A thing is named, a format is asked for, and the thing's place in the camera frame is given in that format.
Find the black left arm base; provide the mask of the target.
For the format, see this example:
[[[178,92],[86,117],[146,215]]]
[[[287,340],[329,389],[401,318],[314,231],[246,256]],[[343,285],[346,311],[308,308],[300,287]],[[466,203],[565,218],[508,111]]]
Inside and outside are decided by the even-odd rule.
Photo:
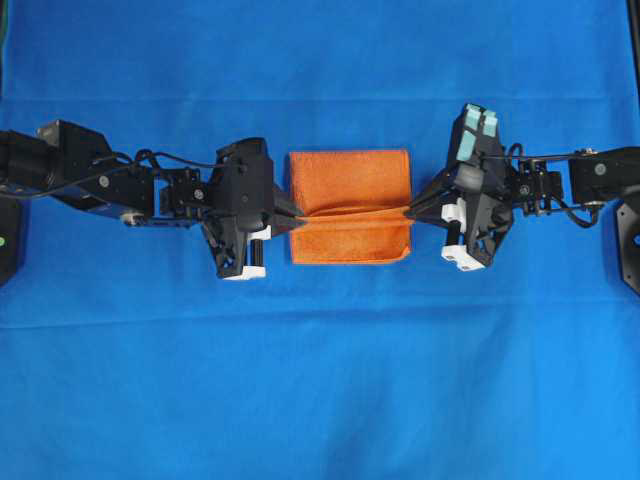
[[[1,198],[1,286],[4,287],[24,265],[28,238],[30,203]]]

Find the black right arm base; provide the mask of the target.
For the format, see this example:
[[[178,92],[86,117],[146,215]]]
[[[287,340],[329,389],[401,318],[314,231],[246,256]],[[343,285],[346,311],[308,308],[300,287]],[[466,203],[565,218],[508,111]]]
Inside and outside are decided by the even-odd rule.
[[[616,209],[621,278],[639,294],[639,197],[624,199]]]

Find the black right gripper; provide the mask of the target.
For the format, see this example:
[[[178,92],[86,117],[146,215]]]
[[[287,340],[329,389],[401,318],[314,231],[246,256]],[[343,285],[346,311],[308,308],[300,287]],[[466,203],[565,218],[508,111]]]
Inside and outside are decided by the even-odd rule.
[[[450,190],[452,198],[435,199]],[[505,147],[494,111],[466,104],[453,125],[447,169],[410,202],[409,220],[448,228],[441,256],[458,270],[491,266],[514,223],[514,211],[548,214],[564,197],[561,175],[545,160],[525,156],[524,147]]]

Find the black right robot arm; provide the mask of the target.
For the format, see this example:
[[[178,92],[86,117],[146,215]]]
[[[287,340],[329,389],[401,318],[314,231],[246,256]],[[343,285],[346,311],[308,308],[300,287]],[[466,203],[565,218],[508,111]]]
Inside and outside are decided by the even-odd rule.
[[[442,257],[468,272],[492,265],[515,210],[564,213],[588,229],[608,202],[638,191],[638,148],[527,155],[519,143],[502,144],[494,111],[468,103],[453,124],[445,167],[405,216],[445,229]]]

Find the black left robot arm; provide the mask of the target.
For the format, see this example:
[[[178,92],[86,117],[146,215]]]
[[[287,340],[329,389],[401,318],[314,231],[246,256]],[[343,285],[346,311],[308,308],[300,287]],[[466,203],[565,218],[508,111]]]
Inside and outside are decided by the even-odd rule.
[[[1,134],[1,281],[21,268],[29,203],[52,198],[127,227],[200,226],[218,278],[263,278],[263,244],[304,225],[304,213],[274,181],[267,143],[252,137],[219,149],[212,163],[161,151],[134,156],[105,136],[56,120],[35,136]]]

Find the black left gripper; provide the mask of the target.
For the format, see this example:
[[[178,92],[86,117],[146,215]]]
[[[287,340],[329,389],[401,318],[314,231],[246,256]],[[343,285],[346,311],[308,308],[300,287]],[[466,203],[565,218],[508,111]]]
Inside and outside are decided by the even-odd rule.
[[[303,211],[273,179],[266,140],[251,137],[217,151],[211,177],[178,174],[161,190],[163,216],[193,221],[215,262],[217,277],[253,280],[266,276],[261,243],[303,226]]]

